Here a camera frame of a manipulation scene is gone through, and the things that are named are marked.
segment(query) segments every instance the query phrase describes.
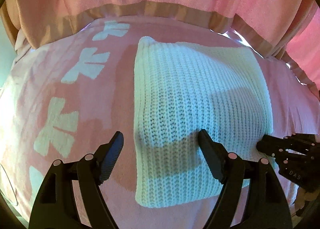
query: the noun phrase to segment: pink bed sheet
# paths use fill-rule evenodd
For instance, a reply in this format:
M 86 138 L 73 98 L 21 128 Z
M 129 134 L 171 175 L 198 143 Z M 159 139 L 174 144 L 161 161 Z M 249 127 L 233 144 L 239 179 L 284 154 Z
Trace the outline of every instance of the pink bed sheet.
M 100 187 L 119 228 L 202 228 L 217 197 L 161 209 L 145 208 L 135 201 L 134 60 L 143 36 L 160 42 L 242 46 L 234 33 L 229 35 L 231 38 L 226 38 L 167 18 L 104 18 L 23 56 L 0 95 L 0 111 L 5 112 L 0 118 L 0 163 L 15 192 L 20 214 L 29 220 L 42 178 L 55 159 L 77 161 L 95 152 L 119 130 L 124 134 L 124 148 L 110 179 Z M 88 48 L 87 56 L 79 60 L 85 54 L 83 49 Z M 92 51 L 100 55 L 90 57 Z M 317 98 L 284 62 L 256 57 L 270 93 L 273 135 L 318 134 Z M 54 101 L 60 108 L 52 117 L 48 109 Z M 68 125 L 59 127 L 62 122 Z M 291 205 L 297 188 L 283 177 L 279 179 Z M 9 183 L 2 188 L 10 195 Z M 242 191 L 234 223 L 241 219 L 247 190 Z M 75 195 L 82 222 L 89 224 L 77 187 Z

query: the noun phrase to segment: wall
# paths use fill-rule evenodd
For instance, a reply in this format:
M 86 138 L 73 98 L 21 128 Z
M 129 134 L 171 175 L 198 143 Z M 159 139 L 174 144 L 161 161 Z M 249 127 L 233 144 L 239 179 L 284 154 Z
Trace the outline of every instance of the wall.
M 7 79 L 12 62 L 16 55 L 17 54 L 9 41 L 0 19 L 0 88 Z

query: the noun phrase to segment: knitted fabric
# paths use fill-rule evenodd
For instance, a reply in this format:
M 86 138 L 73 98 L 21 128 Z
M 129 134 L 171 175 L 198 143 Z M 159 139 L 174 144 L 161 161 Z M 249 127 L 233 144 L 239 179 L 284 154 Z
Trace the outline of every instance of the knitted fabric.
M 218 195 L 197 143 L 212 139 L 245 160 L 272 132 L 269 93 L 249 48 L 160 43 L 143 37 L 134 67 L 138 204 L 160 208 Z

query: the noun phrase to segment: round silver rivet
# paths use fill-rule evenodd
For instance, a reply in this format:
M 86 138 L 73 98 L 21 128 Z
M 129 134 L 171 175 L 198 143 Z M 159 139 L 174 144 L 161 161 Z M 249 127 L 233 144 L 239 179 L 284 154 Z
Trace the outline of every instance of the round silver rivet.
M 93 155 L 92 154 L 87 154 L 84 156 L 85 160 L 92 160 L 93 159 Z
M 228 157 L 229 157 L 230 159 L 232 159 L 232 160 L 235 160 L 235 159 L 237 158 L 237 154 L 236 154 L 236 153 L 233 153 L 233 152 L 230 152 L 230 153 L 228 154 Z
M 61 160 L 55 160 L 54 162 L 53 162 L 53 165 L 54 166 L 59 166 L 61 164 Z
M 267 159 L 263 158 L 263 159 L 261 159 L 261 163 L 266 165 L 266 164 L 268 164 L 268 163 L 269 163 L 269 160 L 267 160 Z

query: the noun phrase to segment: ribbed knit texture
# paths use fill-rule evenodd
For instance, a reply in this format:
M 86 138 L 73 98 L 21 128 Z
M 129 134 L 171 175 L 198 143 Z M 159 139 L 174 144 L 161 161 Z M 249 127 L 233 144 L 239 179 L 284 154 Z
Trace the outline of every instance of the ribbed knit texture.
M 160 43 L 143 37 L 134 67 L 136 201 L 160 208 L 218 195 L 197 143 L 212 139 L 246 160 L 272 132 L 269 93 L 249 48 Z

